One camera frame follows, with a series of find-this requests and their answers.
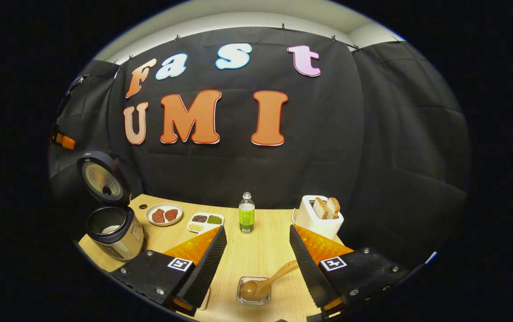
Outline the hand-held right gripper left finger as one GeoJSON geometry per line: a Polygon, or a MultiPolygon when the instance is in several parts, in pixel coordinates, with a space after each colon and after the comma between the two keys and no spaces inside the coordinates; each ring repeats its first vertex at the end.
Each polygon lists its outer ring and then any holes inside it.
{"type": "Polygon", "coordinates": [[[218,225],[164,253],[146,250],[111,275],[156,305],[194,316],[215,277],[226,244],[225,229],[218,225]]]}

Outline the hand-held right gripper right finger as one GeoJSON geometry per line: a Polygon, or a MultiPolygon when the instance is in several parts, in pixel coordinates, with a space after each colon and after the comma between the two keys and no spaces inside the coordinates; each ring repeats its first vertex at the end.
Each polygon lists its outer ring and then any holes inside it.
{"type": "Polygon", "coordinates": [[[352,250],[311,230],[291,225],[290,245],[306,287],[320,309],[308,321],[363,309],[385,297],[412,275],[412,270],[372,247],[352,250]]]}

